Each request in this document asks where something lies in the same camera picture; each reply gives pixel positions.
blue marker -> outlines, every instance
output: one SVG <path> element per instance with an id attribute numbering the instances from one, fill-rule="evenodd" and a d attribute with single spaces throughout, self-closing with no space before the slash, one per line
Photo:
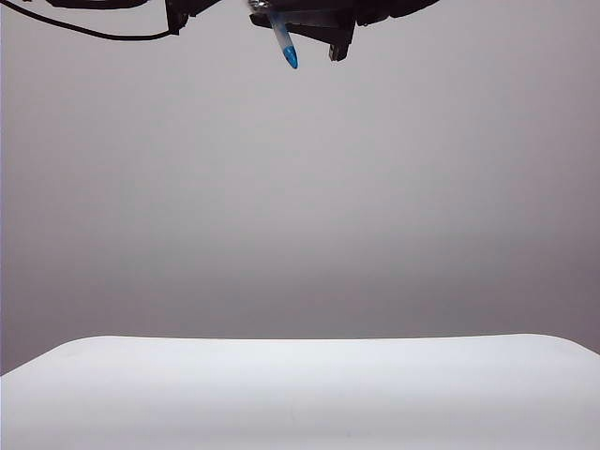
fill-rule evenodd
<path id="1" fill-rule="evenodd" d="M 285 59 L 288 60 L 290 66 L 293 68 L 298 68 L 298 56 L 296 55 L 296 49 L 293 47 L 292 38 L 290 37 L 290 33 L 288 33 L 285 23 L 281 20 L 281 17 L 276 11 L 269 12 L 268 17 Z"/>

gray wall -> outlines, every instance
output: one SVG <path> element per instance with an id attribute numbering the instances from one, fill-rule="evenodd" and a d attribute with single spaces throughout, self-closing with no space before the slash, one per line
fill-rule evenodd
<path id="1" fill-rule="evenodd" d="M 442 0 L 340 64 L 298 37 L 294 72 L 241 2 L 153 43 L 5 10 L 4 371 L 99 334 L 600 351 L 599 19 Z"/>

black cable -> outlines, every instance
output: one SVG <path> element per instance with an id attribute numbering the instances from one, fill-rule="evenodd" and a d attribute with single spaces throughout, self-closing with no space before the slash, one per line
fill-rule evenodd
<path id="1" fill-rule="evenodd" d="M 8 0 L 0 0 L 0 3 L 5 7 L 13 9 L 21 14 L 24 14 L 27 17 L 31 17 L 32 19 L 36 19 L 38 21 L 49 23 L 50 25 L 59 26 L 61 28 L 66 28 L 67 30 L 77 31 L 78 33 L 84 33 L 85 35 L 94 36 L 96 38 L 103 38 L 109 40 L 154 40 L 165 38 L 171 34 L 171 31 L 163 31 L 162 33 L 157 33 L 155 35 L 142 35 L 142 36 L 122 36 L 122 35 L 108 35 L 106 33 L 100 33 L 99 31 L 90 30 L 87 28 L 83 28 L 82 26 L 73 25 L 71 23 L 56 21 L 55 19 L 51 19 L 49 17 L 40 16 L 29 9 L 25 9 L 24 7 L 20 7 L 15 5 L 14 3 L 9 2 Z"/>

white surface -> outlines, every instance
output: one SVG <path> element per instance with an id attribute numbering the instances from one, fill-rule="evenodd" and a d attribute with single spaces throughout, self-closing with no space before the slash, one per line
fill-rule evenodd
<path id="1" fill-rule="evenodd" d="M 2 394 L 7 450 L 600 448 L 600 355 L 537 335 L 90 337 Z"/>

white platform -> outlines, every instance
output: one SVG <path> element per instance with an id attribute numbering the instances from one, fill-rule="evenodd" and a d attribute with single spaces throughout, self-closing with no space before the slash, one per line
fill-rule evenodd
<path id="1" fill-rule="evenodd" d="M 600 449 L 600 355 L 536 335 L 90 337 L 2 377 L 2 448 Z"/>

